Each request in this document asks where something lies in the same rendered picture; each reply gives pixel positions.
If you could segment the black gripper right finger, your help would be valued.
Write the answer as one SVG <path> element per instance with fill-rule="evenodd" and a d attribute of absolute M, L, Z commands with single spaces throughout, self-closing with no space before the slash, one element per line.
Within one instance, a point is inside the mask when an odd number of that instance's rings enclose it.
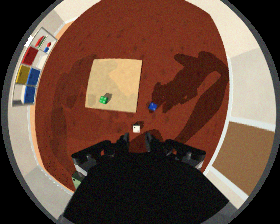
<path fill-rule="evenodd" d="M 147 152 L 150 152 L 150 161 L 167 161 L 168 156 L 189 163 L 198 170 L 201 170 L 206 155 L 206 152 L 203 150 L 172 139 L 160 142 L 160 140 L 156 139 L 154 135 L 151 136 L 149 132 L 145 132 L 145 145 Z M 176 155 L 172 153 L 173 149 L 176 150 Z"/>

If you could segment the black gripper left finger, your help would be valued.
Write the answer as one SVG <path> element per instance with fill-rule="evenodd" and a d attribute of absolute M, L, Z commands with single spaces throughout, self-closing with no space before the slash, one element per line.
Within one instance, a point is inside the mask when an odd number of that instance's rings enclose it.
<path fill-rule="evenodd" d="M 101 151 L 104 151 L 104 155 L 102 156 Z M 113 156 L 115 165 L 131 163 L 129 155 L 129 133 L 120 136 L 116 143 L 111 143 L 110 140 L 104 140 L 71 155 L 80 177 L 86 177 L 88 170 L 92 166 L 102 163 Z"/>

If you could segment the white die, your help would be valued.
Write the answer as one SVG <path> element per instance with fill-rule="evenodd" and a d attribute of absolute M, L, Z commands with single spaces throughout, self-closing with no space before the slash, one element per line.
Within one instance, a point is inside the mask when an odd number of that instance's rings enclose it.
<path fill-rule="evenodd" d="M 133 125 L 133 132 L 140 132 L 140 125 Z"/>

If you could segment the green die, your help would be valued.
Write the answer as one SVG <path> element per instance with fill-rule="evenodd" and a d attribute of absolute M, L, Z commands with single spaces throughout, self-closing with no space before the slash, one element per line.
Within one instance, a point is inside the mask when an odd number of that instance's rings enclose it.
<path fill-rule="evenodd" d="M 107 97 L 101 96 L 99 102 L 100 102 L 100 103 L 103 103 L 103 104 L 107 104 L 107 101 L 108 101 L 108 98 L 107 98 Z"/>

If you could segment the blue die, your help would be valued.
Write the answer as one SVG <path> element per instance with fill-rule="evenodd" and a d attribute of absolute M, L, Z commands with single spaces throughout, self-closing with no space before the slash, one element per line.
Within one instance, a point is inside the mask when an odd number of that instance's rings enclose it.
<path fill-rule="evenodd" d="M 156 107 L 157 105 L 151 102 L 148 108 L 155 111 Z"/>

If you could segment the tan square mat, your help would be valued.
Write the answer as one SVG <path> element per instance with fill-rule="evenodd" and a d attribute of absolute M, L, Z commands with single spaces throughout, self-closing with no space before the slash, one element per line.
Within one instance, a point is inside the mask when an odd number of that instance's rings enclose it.
<path fill-rule="evenodd" d="M 94 59 L 85 107 L 136 113 L 142 60 Z M 107 104 L 100 103 L 101 96 Z"/>

